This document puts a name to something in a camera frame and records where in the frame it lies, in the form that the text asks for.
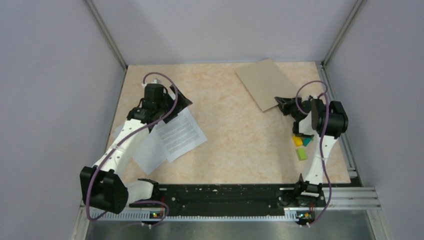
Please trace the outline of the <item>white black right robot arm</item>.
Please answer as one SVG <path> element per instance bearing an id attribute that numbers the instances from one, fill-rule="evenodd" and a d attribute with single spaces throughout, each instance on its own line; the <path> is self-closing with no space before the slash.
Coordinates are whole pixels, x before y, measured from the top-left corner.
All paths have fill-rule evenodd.
<path id="1" fill-rule="evenodd" d="M 274 99 L 283 115 L 294 119 L 293 134 L 316 141 L 313 156 L 308 159 L 308 165 L 300 174 L 293 192 L 294 202 L 307 206 L 321 194 L 323 179 L 328 176 L 326 163 L 333 146 L 346 132 L 349 119 L 339 101 L 325 104 L 322 99 L 312 96 L 307 100 L 278 96 Z"/>

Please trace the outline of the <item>printed white paper sheets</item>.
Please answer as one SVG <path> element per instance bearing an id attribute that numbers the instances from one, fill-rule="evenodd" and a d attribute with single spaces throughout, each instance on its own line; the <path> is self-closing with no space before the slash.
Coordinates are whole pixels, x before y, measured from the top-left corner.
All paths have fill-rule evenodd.
<path id="1" fill-rule="evenodd" d="M 207 141 L 188 108 L 168 123 L 159 122 L 150 134 L 170 163 Z"/>

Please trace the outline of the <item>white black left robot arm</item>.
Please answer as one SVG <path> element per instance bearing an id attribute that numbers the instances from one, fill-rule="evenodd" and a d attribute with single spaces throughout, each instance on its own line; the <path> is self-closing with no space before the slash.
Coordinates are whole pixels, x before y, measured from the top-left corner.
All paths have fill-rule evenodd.
<path id="1" fill-rule="evenodd" d="M 157 182 L 140 178 L 132 183 L 123 183 L 124 171 L 130 158 L 142 141 L 150 135 L 154 126 L 167 124 L 192 105 L 178 88 L 168 89 L 160 83 L 149 83 L 138 106 L 128 112 L 123 127 L 114 142 L 93 166 L 85 166 L 79 174 L 83 203 L 86 208 L 97 208 L 119 214 L 137 201 L 154 207 L 160 202 Z"/>

